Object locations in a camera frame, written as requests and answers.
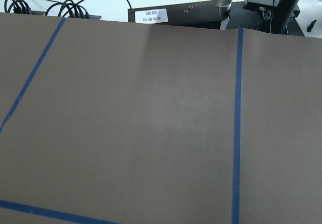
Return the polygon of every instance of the metal cylinder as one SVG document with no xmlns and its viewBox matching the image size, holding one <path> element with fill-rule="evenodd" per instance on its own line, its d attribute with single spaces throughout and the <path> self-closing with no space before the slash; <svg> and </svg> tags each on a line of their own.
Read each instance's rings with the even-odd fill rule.
<svg viewBox="0 0 322 224">
<path fill-rule="evenodd" d="M 277 8 L 274 9 L 272 18 L 272 33 L 281 34 L 284 31 L 298 1 L 299 0 L 279 1 Z"/>
<path fill-rule="evenodd" d="M 225 20 L 229 16 L 232 0 L 212 0 L 216 3 L 221 20 Z"/>
</svg>

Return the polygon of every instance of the cable bundle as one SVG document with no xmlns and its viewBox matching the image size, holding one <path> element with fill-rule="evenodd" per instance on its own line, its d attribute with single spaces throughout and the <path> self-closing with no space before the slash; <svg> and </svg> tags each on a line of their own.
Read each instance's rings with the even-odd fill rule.
<svg viewBox="0 0 322 224">
<path fill-rule="evenodd" d="M 59 10 L 59 13 L 58 13 L 58 16 L 61 17 L 61 14 L 62 12 L 67 9 L 67 13 L 69 14 L 69 16 L 71 18 L 78 18 L 78 19 L 90 19 L 91 16 L 90 14 L 87 12 L 87 10 L 81 6 L 81 5 L 78 5 L 76 3 L 74 3 L 72 0 L 65 0 L 63 3 L 55 3 L 53 5 L 51 5 L 45 15 L 48 15 L 49 11 L 55 7 L 55 6 L 58 6 L 60 5 L 60 10 Z"/>
<path fill-rule="evenodd" d="M 24 0 L 5 0 L 5 12 L 10 13 L 12 8 L 16 14 L 32 14 L 28 3 Z"/>
</svg>

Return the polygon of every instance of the black pole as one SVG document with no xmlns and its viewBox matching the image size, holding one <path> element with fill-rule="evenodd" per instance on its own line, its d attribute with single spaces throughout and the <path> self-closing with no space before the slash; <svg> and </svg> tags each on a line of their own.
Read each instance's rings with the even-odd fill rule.
<svg viewBox="0 0 322 224">
<path fill-rule="evenodd" d="M 277 8 L 274 9 L 272 18 L 272 33 L 283 33 L 287 23 L 299 0 L 280 0 Z"/>
</svg>

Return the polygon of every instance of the blue tape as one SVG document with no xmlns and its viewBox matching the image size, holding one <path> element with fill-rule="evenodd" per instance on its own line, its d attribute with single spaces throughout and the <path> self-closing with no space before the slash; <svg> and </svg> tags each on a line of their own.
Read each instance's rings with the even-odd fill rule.
<svg viewBox="0 0 322 224">
<path fill-rule="evenodd" d="M 85 217 L 81 215 L 74 215 L 65 212 L 48 210 L 43 208 L 38 208 L 29 205 L 18 204 L 10 201 L 0 200 L 0 208 L 10 209 L 21 211 L 34 215 L 41 215 L 44 217 L 55 218 L 59 220 L 70 221 L 74 223 L 82 223 L 82 224 L 117 224 L 116 222 L 109 222 L 105 220 L 94 219 L 90 217 Z"/>
<path fill-rule="evenodd" d="M 233 136 L 233 171 L 232 171 L 232 210 L 231 223 L 239 224 L 239 190 L 240 190 L 240 104 L 242 97 L 242 62 L 243 62 L 244 29 L 238 30 L 236 83 L 235 83 L 235 116 Z"/>
<path fill-rule="evenodd" d="M 9 121 L 9 119 L 12 117 L 13 113 L 15 112 L 16 108 L 18 107 L 20 100 L 22 99 L 22 97 L 24 96 L 30 82 L 32 81 L 32 79 L 34 78 L 39 66 L 41 65 L 42 61 L 44 60 L 47 52 L 49 51 L 52 43 L 54 42 L 58 32 L 60 31 L 62 25 L 64 24 L 66 18 L 61 18 L 59 24 L 57 25 L 57 28 L 55 29 L 55 31 L 53 32 L 53 34 L 51 35 L 46 47 L 44 48 L 44 50 L 42 51 L 42 54 L 40 55 L 37 63 L 35 64 L 34 68 L 32 69 L 30 75 L 28 76 L 24 86 L 22 87 L 22 89 L 20 90 L 15 102 L 13 103 L 13 105 L 11 106 L 6 118 L 4 119 L 4 121 L 2 122 L 1 126 L 0 126 L 0 134 L 2 132 L 2 129 L 4 128 L 6 122 Z"/>
</svg>

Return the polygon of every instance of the metal cup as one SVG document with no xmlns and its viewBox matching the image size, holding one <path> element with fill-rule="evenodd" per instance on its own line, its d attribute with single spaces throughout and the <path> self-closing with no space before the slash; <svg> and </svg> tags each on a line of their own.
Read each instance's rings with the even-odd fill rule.
<svg viewBox="0 0 322 224">
<path fill-rule="evenodd" d="M 215 1 L 217 5 L 221 20 L 223 21 L 227 19 L 229 17 L 229 11 L 230 11 L 232 0 L 212 0 L 212 1 Z"/>
</svg>

